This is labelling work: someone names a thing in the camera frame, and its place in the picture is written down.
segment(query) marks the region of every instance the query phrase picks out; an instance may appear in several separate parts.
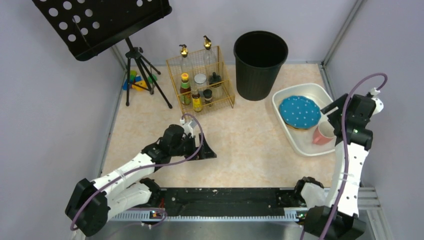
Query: marble table surface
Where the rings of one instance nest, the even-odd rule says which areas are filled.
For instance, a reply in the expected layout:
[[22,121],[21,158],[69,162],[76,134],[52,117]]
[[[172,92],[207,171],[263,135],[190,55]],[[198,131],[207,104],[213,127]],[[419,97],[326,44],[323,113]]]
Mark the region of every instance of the marble table surface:
[[[236,68],[228,65],[236,88]],[[160,66],[158,84],[168,97],[169,109],[159,91],[130,90],[130,106],[122,94],[102,174],[130,161],[146,145],[155,142],[170,124],[180,124],[181,110],[166,66]],[[272,106],[275,92],[298,84],[323,86],[318,65],[285,64],[271,93],[261,101],[248,101],[236,91],[234,108],[202,114],[198,120],[217,158],[163,167],[148,176],[167,187],[294,187],[303,176],[331,186],[335,154],[304,157],[295,153]],[[182,160],[173,157],[171,161]]]

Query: blue polka dot plate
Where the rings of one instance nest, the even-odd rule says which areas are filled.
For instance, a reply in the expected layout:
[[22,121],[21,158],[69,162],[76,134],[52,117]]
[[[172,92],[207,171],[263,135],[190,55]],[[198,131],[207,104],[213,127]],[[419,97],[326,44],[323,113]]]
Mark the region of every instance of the blue polka dot plate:
[[278,109],[284,122],[296,129],[310,129],[321,119],[320,107],[305,96],[289,96]]

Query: tripod leg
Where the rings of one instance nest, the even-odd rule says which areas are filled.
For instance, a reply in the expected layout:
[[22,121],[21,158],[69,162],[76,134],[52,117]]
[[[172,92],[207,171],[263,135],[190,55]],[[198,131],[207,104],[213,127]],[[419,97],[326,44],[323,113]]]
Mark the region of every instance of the tripod leg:
[[126,103],[125,105],[128,107],[130,105],[130,66],[131,66],[131,58],[128,58],[126,62]]
[[[151,78],[151,81],[157,87],[157,90],[159,90],[159,92],[162,95],[163,99],[168,104],[168,108],[172,109],[172,105],[171,105],[170,101],[168,101],[167,96],[165,96],[164,92],[162,91],[162,89],[159,87],[158,83],[153,78],[152,73],[147,69],[145,63],[140,58],[139,59],[136,59],[135,61],[137,62],[137,65],[141,64],[143,66],[143,68],[146,70],[148,76]],[[140,68],[140,72],[141,72],[141,75],[143,76],[143,78],[146,80],[145,82],[148,83],[149,81],[147,81],[146,74],[145,74],[145,72],[143,71],[142,68]]]
[[137,64],[138,70],[140,70],[140,73],[141,73],[141,76],[144,79],[144,82],[146,83],[146,86],[148,88],[148,91],[150,92],[150,95],[152,95],[154,93],[154,89],[153,89],[153,87],[150,86],[150,83],[147,80],[145,71],[143,71],[143,66],[140,64],[140,62],[142,62],[142,61],[140,60],[140,58],[136,58],[134,60],[135,60],[135,63]]
[[161,72],[157,70],[156,67],[153,66],[143,55],[141,55],[141,58],[147,63],[147,65],[149,65],[153,70],[155,70],[158,75],[161,75]]

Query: gray wall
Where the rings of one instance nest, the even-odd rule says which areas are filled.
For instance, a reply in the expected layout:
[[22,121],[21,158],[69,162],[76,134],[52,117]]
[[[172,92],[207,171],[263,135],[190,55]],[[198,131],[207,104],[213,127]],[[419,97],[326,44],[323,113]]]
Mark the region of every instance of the gray wall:
[[[375,186],[394,239],[423,237],[424,1],[369,0],[328,66],[337,96],[385,72],[384,110],[371,119],[374,142],[363,181]],[[359,93],[381,84],[370,79]]]
[[[131,37],[154,64],[178,56],[179,44],[189,51],[203,48],[203,35],[220,45],[227,63],[234,63],[233,46],[242,34],[273,32],[288,45],[288,62],[321,61],[354,0],[170,0],[172,12]],[[118,44],[128,52],[124,42]]]
[[110,51],[75,60],[32,1],[0,9],[0,239],[67,239],[65,207],[97,176],[123,71]]

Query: white lid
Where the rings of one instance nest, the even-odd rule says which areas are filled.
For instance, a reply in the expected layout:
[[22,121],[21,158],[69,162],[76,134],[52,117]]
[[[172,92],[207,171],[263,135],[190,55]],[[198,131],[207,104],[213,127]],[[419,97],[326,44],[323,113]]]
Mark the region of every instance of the white lid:
[[203,73],[199,73],[196,76],[194,76],[194,81],[197,84],[203,84],[204,82],[206,82],[206,75]]

